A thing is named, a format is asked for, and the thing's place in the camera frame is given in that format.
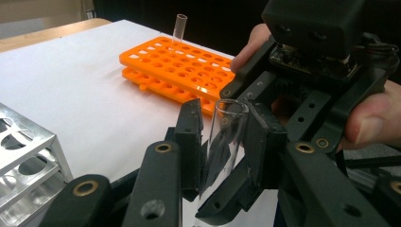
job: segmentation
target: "finger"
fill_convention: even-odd
[[[231,71],[236,73],[251,56],[269,39],[270,31],[265,24],[257,25],[253,28],[248,44],[231,61]]]
[[[357,105],[348,118],[345,137],[358,147],[372,143],[401,147],[401,86],[387,81],[384,93]]]

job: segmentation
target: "metal test tube rack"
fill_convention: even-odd
[[[25,225],[72,179],[56,134],[0,103],[0,226]]]

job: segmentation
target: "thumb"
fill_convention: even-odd
[[[348,118],[345,137],[357,146],[384,143],[401,147],[401,86],[387,81],[384,93],[357,105]]]

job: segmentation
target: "glass test tube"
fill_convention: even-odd
[[[216,102],[200,182],[200,206],[233,171],[248,111],[245,103],[235,99],[223,98]]]
[[[180,45],[183,41],[183,33],[185,32],[186,20],[188,18],[183,14],[177,14],[176,23],[172,37],[172,46],[174,49],[179,49],[175,46]]]

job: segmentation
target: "white table surface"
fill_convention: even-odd
[[[160,35],[119,21],[0,53],[0,102],[58,135],[74,177],[101,174],[113,182],[140,167],[148,145],[177,121],[179,103],[121,76],[119,54]],[[203,118],[204,138],[210,121]],[[272,226],[276,203],[276,191],[265,191],[226,226]],[[208,226],[195,220],[196,210],[183,201],[184,227]]]

